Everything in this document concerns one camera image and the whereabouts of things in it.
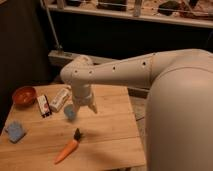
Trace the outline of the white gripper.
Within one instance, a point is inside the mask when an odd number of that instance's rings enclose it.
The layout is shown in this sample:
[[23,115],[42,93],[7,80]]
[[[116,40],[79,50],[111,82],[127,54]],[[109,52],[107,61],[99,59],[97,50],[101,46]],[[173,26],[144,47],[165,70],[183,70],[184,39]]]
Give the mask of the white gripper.
[[78,114],[80,110],[80,106],[88,105],[88,107],[97,114],[97,106],[96,103],[93,102],[93,92],[92,88],[89,84],[79,84],[72,85],[72,100],[73,104],[73,112],[75,115]]

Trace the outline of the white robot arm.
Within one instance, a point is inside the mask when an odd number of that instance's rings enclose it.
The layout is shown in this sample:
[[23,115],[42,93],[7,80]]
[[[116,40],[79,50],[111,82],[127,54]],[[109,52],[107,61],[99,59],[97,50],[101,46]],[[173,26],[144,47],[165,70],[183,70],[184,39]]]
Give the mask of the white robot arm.
[[99,65],[79,55],[60,76],[77,108],[94,105],[93,84],[147,88],[147,171],[213,171],[212,52],[163,51]]

